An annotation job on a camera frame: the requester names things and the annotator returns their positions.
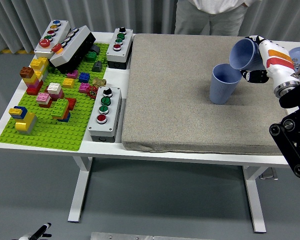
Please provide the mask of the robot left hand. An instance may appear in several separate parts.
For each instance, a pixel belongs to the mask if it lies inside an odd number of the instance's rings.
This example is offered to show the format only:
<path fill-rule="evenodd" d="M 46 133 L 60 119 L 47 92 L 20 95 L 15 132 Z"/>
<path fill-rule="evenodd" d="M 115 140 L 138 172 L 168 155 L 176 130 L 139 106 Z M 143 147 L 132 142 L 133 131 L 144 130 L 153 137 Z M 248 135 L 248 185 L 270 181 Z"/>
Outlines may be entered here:
<path fill-rule="evenodd" d="M 47 222 L 43 224 L 35 233 L 28 233 L 21 236 L 18 240 L 39 240 L 40 238 L 51 238 L 52 234 L 46 233 L 51 227 L 51 223 Z"/>

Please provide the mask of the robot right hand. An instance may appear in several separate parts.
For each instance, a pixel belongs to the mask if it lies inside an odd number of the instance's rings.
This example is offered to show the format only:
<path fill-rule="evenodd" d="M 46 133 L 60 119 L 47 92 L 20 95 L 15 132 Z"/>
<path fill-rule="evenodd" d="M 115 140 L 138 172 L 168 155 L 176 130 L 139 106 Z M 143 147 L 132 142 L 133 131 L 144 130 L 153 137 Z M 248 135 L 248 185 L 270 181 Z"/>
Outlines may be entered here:
<path fill-rule="evenodd" d="M 274 89 L 300 84 L 299 78 L 295 76 L 293 61 L 284 47 L 259 35 L 248 36 L 247 39 L 256 44 L 264 68 L 264 73 L 261 73 L 261 69 L 242 68 L 241 74 L 248 82 L 264 83 L 266 78 L 270 78 Z"/>

